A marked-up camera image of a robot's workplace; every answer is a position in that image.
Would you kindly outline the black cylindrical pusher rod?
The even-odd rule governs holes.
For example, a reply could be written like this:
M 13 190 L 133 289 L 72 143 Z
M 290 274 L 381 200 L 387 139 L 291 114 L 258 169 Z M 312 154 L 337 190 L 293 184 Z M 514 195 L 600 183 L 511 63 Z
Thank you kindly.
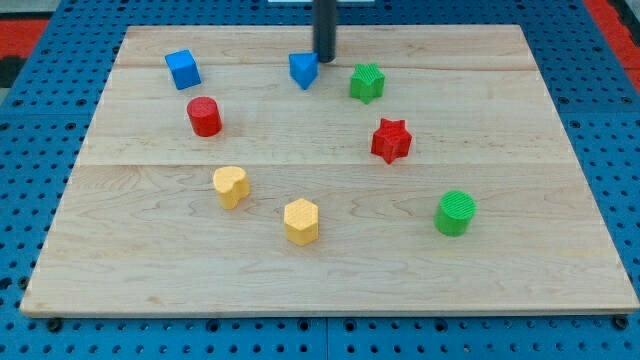
M 336 57 L 337 1 L 312 1 L 313 51 L 320 63 L 330 63 Z

